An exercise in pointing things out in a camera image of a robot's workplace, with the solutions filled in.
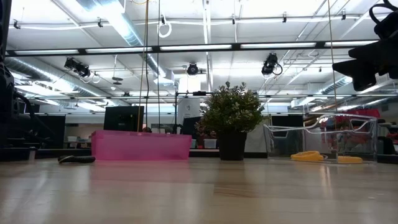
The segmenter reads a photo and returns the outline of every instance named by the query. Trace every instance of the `black plant pot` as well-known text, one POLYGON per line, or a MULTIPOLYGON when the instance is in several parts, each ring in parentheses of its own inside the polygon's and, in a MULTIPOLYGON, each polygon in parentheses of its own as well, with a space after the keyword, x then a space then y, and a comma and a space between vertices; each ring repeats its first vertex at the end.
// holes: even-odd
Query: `black plant pot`
POLYGON ((220 159, 224 161, 243 160, 247 135, 247 133, 220 133, 218 135, 220 159))

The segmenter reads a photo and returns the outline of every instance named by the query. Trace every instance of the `yellow object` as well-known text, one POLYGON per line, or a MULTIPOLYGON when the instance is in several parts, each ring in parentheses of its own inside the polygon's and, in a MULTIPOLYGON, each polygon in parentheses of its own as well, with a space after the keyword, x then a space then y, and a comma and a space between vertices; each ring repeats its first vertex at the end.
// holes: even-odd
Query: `yellow object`
POLYGON ((351 156, 339 156, 338 163, 362 163, 362 158, 351 156))
POLYGON ((299 152, 290 158, 294 161, 323 161, 323 156, 318 151, 299 152))

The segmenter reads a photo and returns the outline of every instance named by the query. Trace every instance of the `green leaves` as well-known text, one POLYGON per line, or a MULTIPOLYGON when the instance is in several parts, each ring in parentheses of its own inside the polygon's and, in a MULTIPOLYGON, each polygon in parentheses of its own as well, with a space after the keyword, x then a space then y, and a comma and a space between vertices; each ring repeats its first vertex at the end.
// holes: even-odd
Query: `green leaves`
POLYGON ((219 133, 252 131, 262 121, 264 107, 251 90, 245 91, 245 83, 232 88, 230 82, 225 84, 205 101, 208 106, 201 108, 205 113, 201 122, 219 133))

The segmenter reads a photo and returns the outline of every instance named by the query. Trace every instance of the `pink plastic bin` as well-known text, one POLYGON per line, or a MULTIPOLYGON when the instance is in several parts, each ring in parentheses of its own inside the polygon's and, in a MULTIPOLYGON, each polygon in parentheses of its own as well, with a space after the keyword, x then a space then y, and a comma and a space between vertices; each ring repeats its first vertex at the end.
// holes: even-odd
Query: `pink plastic bin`
POLYGON ((92 154, 98 160, 187 160, 191 136, 97 130, 92 134, 92 154))

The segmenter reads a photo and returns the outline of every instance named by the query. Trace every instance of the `potted plant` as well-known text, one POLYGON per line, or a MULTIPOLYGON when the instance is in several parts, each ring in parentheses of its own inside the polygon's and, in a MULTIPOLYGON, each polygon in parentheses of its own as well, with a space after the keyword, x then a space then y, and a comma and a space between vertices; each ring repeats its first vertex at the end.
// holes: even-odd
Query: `potted plant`
POLYGON ((201 109, 204 115, 200 126, 216 131, 221 160, 243 160, 247 133, 259 124, 263 117, 259 98, 246 84, 230 88, 221 86, 205 101, 201 109))

